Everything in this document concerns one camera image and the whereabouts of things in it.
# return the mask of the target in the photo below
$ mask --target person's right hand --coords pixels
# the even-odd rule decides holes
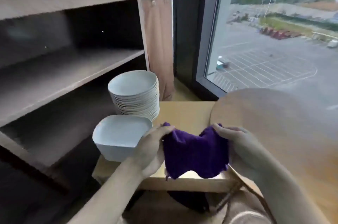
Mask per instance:
[[[255,181],[264,171],[267,161],[271,160],[271,154],[246,129],[223,128],[218,124],[213,124],[213,128],[218,135],[229,140],[230,165],[240,175]]]

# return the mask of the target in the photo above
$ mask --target purple fabric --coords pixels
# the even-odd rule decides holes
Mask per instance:
[[[212,178],[226,171],[229,163],[228,140],[211,126],[199,136],[175,129],[163,138],[163,149],[166,170],[173,179],[187,171],[194,171],[203,179]]]

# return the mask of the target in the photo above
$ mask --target wooden table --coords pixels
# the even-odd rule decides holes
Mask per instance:
[[[153,124],[169,122],[177,129],[192,134],[200,134],[209,126],[209,117],[214,102],[160,102],[160,113]],[[110,162],[101,155],[93,177],[103,184],[119,166],[119,162]],[[140,189],[164,191],[200,191],[200,192],[228,192],[236,184],[238,178],[231,172],[222,172],[212,179],[202,179],[195,172],[190,171],[176,180],[165,180],[165,166],[150,178],[145,179]]]
[[[296,177],[331,223],[338,223],[338,118],[285,92],[249,88],[227,94],[210,121],[242,126]]]

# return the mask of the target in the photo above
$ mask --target road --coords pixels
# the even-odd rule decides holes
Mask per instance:
[[[273,39],[245,23],[227,25],[223,45],[212,50],[230,66],[208,76],[223,90],[273,88],[338,110],[338,49],[302,37]]]

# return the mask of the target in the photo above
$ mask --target stack of white bowls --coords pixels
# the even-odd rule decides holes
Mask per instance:
[[[144,116],[153,121],[159,113],[156,75],[137,70],[122,73],[108,83],[108,90],[119,114]]]

